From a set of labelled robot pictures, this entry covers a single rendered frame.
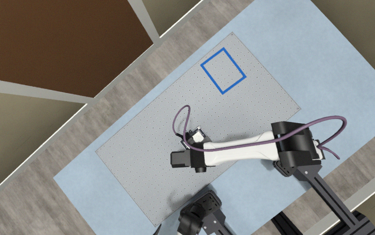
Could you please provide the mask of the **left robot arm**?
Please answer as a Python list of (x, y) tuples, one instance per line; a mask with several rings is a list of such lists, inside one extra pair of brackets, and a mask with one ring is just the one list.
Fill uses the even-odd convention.
[(219, 207), (220, 204), (217, 202), (214, 196), (211, 193), (206, 194), (180, 213), (178, 218), (180, 224), (176, 235), (199, 234), (204, 223), (202, 220), (207, 215), (219, 209)]

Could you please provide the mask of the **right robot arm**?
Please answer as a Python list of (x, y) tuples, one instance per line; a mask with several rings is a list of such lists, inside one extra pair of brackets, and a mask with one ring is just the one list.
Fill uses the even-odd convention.
[(195, 142), (191, 146), (207, 151), (190, 148), (184, 151), (172, 151), (170, 164), (172, 168), (195, 168), (196, 173), (206, 172), (206, 167), (224, 162), (247, 159), (267, 159), (276, 161), (276, 165), (291, 176), (299, 166), (318, 165), (325, 160), (323, 150), (317, 148), (319, 140), (312, 139), (309, 128), (303, 129), (283, 139), (282, 152), (280, 143), (275, 142), (278, 135), (283, 136), (306, 124), (296, 122), (271, 123), (272, 130), (259, 135), (229, 142)]

